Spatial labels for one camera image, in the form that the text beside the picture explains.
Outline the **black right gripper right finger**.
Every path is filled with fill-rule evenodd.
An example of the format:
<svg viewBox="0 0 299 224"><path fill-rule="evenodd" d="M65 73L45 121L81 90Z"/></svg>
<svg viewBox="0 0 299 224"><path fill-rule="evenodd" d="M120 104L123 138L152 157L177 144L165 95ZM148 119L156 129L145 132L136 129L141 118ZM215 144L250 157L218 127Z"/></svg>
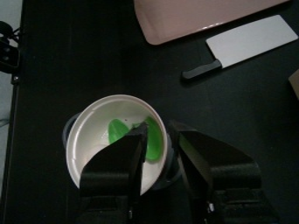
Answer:
<svg viewBox="0 0 299 224"><path fill-rule="evenodd" d="M252 157L184 123L169 123L169 135L192 224L279 224Z"/></svg>

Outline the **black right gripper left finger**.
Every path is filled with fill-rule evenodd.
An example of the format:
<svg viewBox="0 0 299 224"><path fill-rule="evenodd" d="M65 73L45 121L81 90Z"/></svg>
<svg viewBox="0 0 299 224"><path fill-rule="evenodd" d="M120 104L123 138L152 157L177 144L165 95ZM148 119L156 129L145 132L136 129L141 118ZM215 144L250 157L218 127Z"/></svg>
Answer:
<svg viewBox="0 0 299 224"><path fill-rule="evenodd" d="M141 122L88 161L79 181L79 224L132 224L141 192L147 124Z"/></svg>

